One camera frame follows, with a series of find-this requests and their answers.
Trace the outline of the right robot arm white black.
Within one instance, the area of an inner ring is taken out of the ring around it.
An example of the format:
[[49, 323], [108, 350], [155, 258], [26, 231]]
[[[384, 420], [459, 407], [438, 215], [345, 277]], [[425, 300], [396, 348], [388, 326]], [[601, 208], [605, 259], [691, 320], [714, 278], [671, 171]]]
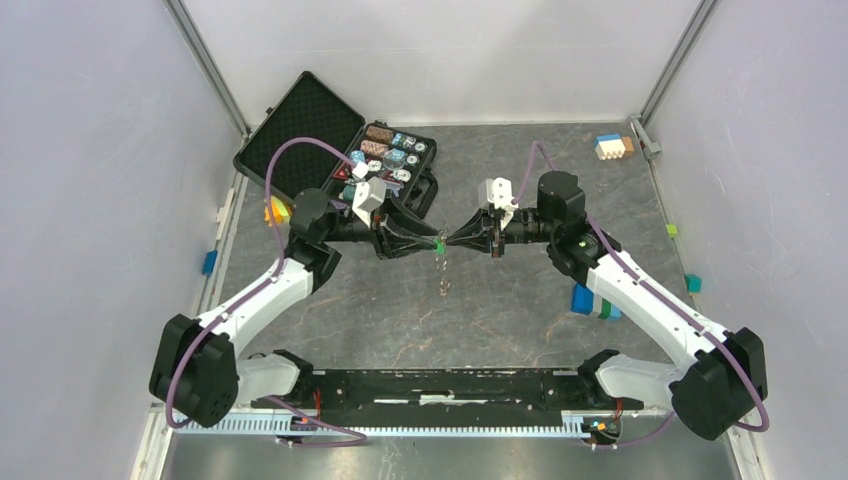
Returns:
[[715, 440], [732, 427], [762, 433], [768, 380], [764, 342], [747, 327], [732, 331], [690, 307], [642, 269], [587, 214], [577, 176], [541, 176], [536, 204], [521, 208], [504, 178], [479, 187], [480, 207], [447, 245], [497, 258], [509, 244], [543, 243], [552, 265], [609, 301], [665, 352], [668, 362], [605, 350], [586, 361], [580, 400], [602, 408], [629, 398], [674, 414], [692, 433]]

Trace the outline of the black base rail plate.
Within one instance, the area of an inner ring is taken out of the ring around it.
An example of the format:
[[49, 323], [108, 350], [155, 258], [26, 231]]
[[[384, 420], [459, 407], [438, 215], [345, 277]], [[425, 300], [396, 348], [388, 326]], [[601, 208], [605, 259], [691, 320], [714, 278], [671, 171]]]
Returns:
[[312, 370], [283, 399], [344, 427], [542, 427], [564, 411], [644, 406], [613, 399], [570, 368]]

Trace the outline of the black poker chip case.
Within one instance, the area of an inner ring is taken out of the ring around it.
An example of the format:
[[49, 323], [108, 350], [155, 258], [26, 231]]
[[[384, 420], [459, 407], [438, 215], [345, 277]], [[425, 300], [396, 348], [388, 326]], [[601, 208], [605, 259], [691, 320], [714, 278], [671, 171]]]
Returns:
[[311, 72], [303, 72], [233, 159], [236, 170], [291, 201], [308, 188], [337, 205], [372, 177], [418, 218], [438, 192], [437, 143], [365, 117]]

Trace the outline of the small teal block right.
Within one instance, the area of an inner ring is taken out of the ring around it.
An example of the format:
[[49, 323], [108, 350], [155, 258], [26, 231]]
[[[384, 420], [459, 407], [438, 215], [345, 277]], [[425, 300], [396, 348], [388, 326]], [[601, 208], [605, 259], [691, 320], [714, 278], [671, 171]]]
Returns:
[[702, 290], [702, 279], [694, 273], [686, 273], [684, 275], [687, 291], [690, 294], [698, 294]]

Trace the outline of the small blue block left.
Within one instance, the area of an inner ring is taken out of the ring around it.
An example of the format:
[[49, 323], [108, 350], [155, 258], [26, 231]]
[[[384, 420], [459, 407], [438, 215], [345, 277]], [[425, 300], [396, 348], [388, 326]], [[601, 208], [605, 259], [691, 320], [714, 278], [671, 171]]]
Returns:
[[210, 277], [215, 270], [215, 265], [217, 262], [218, 251], [210, 250], [208, 251], [203, 259], [203, 263], [201, 266], [201, 274], [205, 277]]

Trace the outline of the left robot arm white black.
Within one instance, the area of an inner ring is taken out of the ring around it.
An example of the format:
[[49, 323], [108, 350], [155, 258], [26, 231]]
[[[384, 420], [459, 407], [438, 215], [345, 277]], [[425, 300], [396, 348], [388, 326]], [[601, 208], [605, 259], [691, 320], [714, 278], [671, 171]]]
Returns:
[[237, 403], [278, 395], [306, 405], [313, 379], [290, 359], [272, 355], [239, 361], [252, 339], [285, 310], [306, 299], [333, 274], [341, 255], [333, 242], [373, 236], [397, 241], [402, 254], [437, 247], [437, 229], [421, 221], [397, 223], [383, 211], [384, 189], [358, 184], [353, 215], [344, 218], [321, 190], [299, 193], [280, 258], [235, 297], [196, 318], [177, 314], [163, 328], [149, 391], [165, 404], [169, 427], [211, 427]]

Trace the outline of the blue white orange brick stack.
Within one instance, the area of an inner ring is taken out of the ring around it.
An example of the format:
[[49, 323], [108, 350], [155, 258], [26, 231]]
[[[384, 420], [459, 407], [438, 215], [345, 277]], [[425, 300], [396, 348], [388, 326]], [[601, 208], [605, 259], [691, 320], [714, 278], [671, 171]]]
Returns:
[[594, 149], [600, 160], [622, 159], [633, 155], [635, 151], [632, 139], [619, 134], [598, 136]]

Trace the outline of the blue white green brick stack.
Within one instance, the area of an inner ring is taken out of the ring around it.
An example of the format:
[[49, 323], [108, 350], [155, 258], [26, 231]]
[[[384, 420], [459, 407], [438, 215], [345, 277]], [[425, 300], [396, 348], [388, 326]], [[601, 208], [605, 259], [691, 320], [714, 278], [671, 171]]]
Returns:
[[572, 289], [570, 310], [572, 313], [610, 322], [622, 317], [618, 307], [581, 284], [575, 284]]

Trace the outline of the orange yellow green brick stack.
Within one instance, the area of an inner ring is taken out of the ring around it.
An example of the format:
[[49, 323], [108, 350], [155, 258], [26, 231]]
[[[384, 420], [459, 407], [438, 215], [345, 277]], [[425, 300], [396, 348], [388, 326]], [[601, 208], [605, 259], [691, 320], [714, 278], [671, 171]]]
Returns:
[[277, 197], [265, 200], [264, 221], [269, 227], [290, 222], [292, 210], [289, 205]]

